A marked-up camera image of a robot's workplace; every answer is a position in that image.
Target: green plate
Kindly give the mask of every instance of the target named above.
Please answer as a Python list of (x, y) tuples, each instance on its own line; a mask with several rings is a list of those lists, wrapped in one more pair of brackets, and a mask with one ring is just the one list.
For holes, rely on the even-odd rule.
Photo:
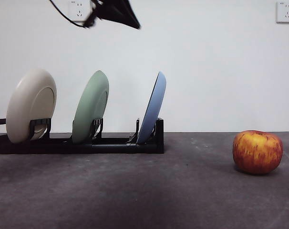
[(103, 118), (108, 94), (109, 83), (106, 75), (101, 71), (95, 72), (87, 83), (78, 104), (72, 125), (73, 143), (78, 144), (89, 139), (92, 121)]

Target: robotic arm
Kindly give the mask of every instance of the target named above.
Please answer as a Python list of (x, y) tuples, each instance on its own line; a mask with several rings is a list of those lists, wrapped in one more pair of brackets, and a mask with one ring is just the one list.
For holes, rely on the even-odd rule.
[(135, 29), (140, 28), (140, 24), (128, 0), (91, 0), (95, 8), (93, 7), (92, 13), (83, 25), (79, 25), (67, 18), (52, 0), (49, 1), (66, 20), (78, 27), (90, 28), (95, 24), (95, 19), (99, 18), (125, 24)]

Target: white wall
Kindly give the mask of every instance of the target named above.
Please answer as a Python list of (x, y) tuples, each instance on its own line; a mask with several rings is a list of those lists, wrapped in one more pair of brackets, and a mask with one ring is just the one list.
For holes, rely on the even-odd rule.
[[(55, 0), (67, 11), (66, 0)], [(33, 67), (55, 78), (53, 132), (70, 132), (96, 70), (109, 77), (105, 131), (134, 130), (156, 75), (167, 132), (289, 131), (289, 25), (275, 0), (130, 0), (142, 28), (77, 28), (47, 0), (0, 0), (0, 118)]]

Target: white plate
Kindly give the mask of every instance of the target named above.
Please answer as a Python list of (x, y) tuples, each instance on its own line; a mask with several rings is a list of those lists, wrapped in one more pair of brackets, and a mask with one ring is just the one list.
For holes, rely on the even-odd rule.
[[(30, 120), (51, 118), (56, 97), (55, 82), (47, 71), (29, 71), (17, 85), (9, 102), (6, 120), (9, 140), (12, 143), (27, 140)], [(41, 137), (45, 129), (46, 125), (36, 126), (32, 140)]]
[(165, 95), (165, 87), (166, 87), (165, 76), (162, 72), (159, 72), (151, 94), (148, 107), (144, 115), (145, 117), (141, 125), (141, 129), (139, 131), (137, 144), (145, 143), (149, 139), (154, 129), (155, 123), (158, 119), (160, 108), (163, 103)]

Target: plate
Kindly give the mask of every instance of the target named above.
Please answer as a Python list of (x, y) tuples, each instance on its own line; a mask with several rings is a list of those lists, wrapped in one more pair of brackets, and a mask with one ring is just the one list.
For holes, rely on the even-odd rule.
[[(57, 97), (53, 77), (43, 69), (30, 70), (21, 79), (11, 96), (6, 119), (7, 135), (12, 143), (20, 143), (29, 136), (32, 119), (51, 118)], [(46, 125), (35, 127), (31, 140), (40, 138)]]
[(79, 101), (72, 125), (73, 143), (82, 143), (90, 137), (92, 121), (103, 118), (108, 95), (108, 79), (102, 71), (97, 71), (88, 81)]
[(158, 119), (159, 111), (163, 103), (165, 95), (166, 79), (162, 72), (158, 73), (148, 107), (145, 112), (145, 117), (139, 131), (137, 144), (145, 143), (155, 126)]

